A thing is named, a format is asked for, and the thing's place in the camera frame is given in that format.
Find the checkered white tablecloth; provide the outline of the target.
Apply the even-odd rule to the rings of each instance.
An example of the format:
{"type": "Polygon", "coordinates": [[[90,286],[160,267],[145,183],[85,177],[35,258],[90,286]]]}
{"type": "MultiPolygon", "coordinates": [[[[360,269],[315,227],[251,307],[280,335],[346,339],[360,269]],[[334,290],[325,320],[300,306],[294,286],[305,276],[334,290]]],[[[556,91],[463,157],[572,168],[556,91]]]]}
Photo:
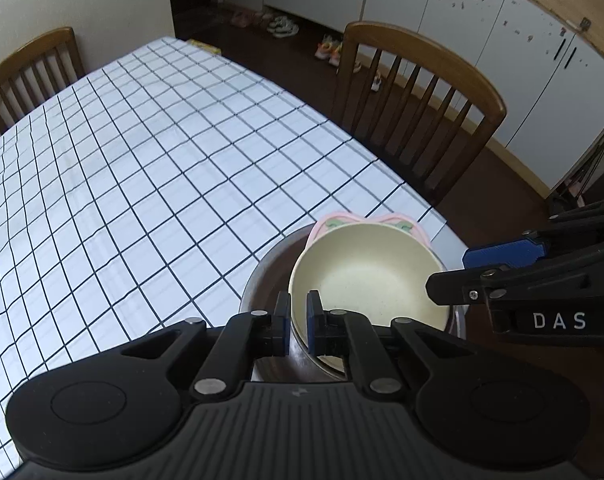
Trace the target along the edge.
{"type": "Polygon", "coordinates": [[[0,137],[0,478],[22,382],[183,318],[225,324],[270,248],[337,211],[405,214],[449,269],[466,251],[323,114],[174,38],[20,119],[0,137]]]}

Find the wooden chair at right side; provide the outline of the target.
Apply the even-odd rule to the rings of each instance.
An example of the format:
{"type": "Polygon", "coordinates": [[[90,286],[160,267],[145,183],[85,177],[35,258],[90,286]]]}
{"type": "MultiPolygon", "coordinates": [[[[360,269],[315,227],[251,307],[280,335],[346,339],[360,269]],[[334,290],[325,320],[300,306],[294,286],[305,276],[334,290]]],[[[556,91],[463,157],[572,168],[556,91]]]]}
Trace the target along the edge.
{"type": "Polygon", "coordinates": [[[346,25],[330,119],[439,204],[507,117],[464,58],[390,24],[346,25]]]}

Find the pair of shoes on floor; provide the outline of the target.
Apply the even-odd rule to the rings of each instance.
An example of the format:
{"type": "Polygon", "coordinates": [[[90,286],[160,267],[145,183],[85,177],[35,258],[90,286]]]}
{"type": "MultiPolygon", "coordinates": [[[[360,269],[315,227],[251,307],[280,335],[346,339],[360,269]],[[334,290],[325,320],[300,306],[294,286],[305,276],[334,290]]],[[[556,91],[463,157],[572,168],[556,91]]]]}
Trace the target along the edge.
{"type": "Polygon", "coordinates": [[[291,18],[281,15],[274,18],[268,24],[267,32],[278,39],[289,38],[295,36],[299,32],[299,26],[297,26],[291,18]]]}

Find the wooden chair at far end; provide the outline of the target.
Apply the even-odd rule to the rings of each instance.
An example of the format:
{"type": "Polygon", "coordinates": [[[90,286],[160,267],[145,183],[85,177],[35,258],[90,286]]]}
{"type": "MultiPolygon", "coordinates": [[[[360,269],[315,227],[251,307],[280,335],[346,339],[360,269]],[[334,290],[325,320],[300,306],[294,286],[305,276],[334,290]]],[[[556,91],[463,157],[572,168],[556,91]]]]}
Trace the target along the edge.
{"type": "Polygon", "coordinates": [[[86,75],[72,27],[44,32],[0,63],[0,134],[86,75]]]}

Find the white cabinet wall unit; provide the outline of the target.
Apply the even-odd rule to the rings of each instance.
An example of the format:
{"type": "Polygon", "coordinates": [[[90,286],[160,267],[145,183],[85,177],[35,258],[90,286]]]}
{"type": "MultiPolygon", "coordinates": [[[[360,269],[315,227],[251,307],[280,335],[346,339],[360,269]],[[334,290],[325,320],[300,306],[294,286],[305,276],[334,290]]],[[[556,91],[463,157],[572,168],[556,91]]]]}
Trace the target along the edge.
{"type": "Polygon", "coordinates": [[[404,27],[474,65],[507,105],[490,146],[548,195],[604,133],[604,0],[224,0],[241,26],[284,15],[341,34],[404,27]]]}

